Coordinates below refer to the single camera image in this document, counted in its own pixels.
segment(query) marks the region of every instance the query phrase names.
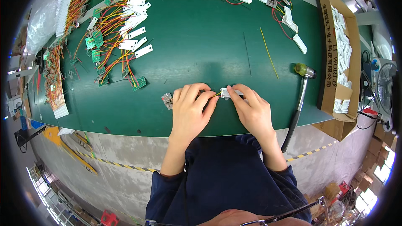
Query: dark blue shirt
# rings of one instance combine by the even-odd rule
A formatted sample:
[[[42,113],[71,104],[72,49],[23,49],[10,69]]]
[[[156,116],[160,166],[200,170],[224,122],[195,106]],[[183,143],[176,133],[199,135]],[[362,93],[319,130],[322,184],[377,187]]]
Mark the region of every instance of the dark blue shirt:
[[[271,171],[259,156],[255,138],[254,145],[239,141],[193,141],[186,151],[187,172],[173,177],[154,172],[146,219],[187,225],[187,214],[188,224],[198,225],[227,209],[276,216],[307,204],[291,166]],[[309,210],[295,217],[311,223]]]

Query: green workbench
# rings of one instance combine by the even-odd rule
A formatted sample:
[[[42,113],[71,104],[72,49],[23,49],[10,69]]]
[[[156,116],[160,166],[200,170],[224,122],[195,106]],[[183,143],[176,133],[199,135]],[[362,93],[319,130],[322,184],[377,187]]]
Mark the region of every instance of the green workbench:
[[[91,0],[89,9],[103,0]],[[204,82],[213,91],[227,85],[243,83],[265,98],[272,109],[274,129],[287,128],[299,96],[300,76],[295,63],[305,63],[317,70],[318,77],[309,80],[298,125],[331,119],[316,108],[322,61],[319,15],[316,7],[302,0],[292,0],[293,20],[308,51],[303,54],[288,39],[271,15],[271,8],[253,0],[251,4],[231,5],[224,0],[149,0],[148,18],[142,23],[153,51],[132,60],[136,77],[144,76],[147,85],[133,91],[128,81],[98,87],[92,58],[86,55],[85,43],[77,52],[82,63],[76,68],[80,79],[67,77],[75,72],[69,59],[61,61],[64,98],[69,115],[55,119],[49,104],[44,104],[45,90],[37,95],[37,74],[29,85],[32,118],[39,122],[87,132],[128,136],[169,136],[172,111],[161,96],[173,93],[188,83]],[[90,20],[80,23],[68,37],[68,50],[74,53]],[[265,50],[262,28],[275,69]],[[288,35],[294,33],[283,25]],[[109,61],[120,57],[115,48]],[[64,57],[69,58],[67,49]],[[110,82],[121,79],[121,65],[109,73]],[[243,134],[233,102],[219,99],[212,118],[200,136]]]

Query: person's left hand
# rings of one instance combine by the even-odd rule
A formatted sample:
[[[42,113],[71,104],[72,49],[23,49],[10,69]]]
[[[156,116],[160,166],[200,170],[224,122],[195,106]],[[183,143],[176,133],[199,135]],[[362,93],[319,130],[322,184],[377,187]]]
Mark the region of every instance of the person's left hand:
[[[176,89],[173,93],[173,128],[169,142],[186,149],[190,142],[208,124],[219,97],[204,83],[194,83]]]

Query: red stool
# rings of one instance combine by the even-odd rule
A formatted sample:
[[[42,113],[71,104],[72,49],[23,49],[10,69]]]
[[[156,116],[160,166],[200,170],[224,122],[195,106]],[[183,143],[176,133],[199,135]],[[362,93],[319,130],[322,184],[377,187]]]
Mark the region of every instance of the red stool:
[[[102,218],[100,222],[103,223],[105,226],[116,226],[120,220],[116,218],[114,213],[107,213],[106,209],[103,212]]]
[[[346,194],[346,192],[348,192],[348,190],[350,189],[349,185],[347,185],[345,181],[339,184],[339,188],[343,194]]]

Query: eyeglasses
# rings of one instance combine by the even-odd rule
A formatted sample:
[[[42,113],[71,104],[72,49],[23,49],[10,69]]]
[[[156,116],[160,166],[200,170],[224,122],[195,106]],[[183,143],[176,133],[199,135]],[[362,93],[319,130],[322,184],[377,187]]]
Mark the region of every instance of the eyeglasses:
[[[269,224],[269,223],[277,222],[279,220],[282,220],[282,219],[285,219],[285,218],[288,218],[288,217],[292,217],[295,214],[301,213],[301,212],[303,212],[305,210],[308,210],[309,208],[312,208],[313,206],[315,206],[317,204],[319,204],[320,206],[324,207],[326,225],[329,225],[329,222],[328,222],[328,208],[327,208],[326,203],[325,203],[325,198],[324,198],[324,196],[322,196],[322,197],[318,198],[317,201],[309,203],[307,205],[304,205],[303,207],[288,211],[286,213],[283,213],[281,215],[274,216],[274,217],[271,217],[271,218],[268,218],[268,219],[261,219],[261,220],[255,220],[255,221],[252,221],[252,222],[245,222],[243,224],[240,224],[240,226],[246,226],[246,225],[250,225],[250,224],[253,224],[253,223],[258,223],[261,226],[267,226],[267,224]],[[145,222],[144,222],[144,226],[176,226],[176,225],[166,224],[166,223],[158,223],[155,220],[146,219]]]

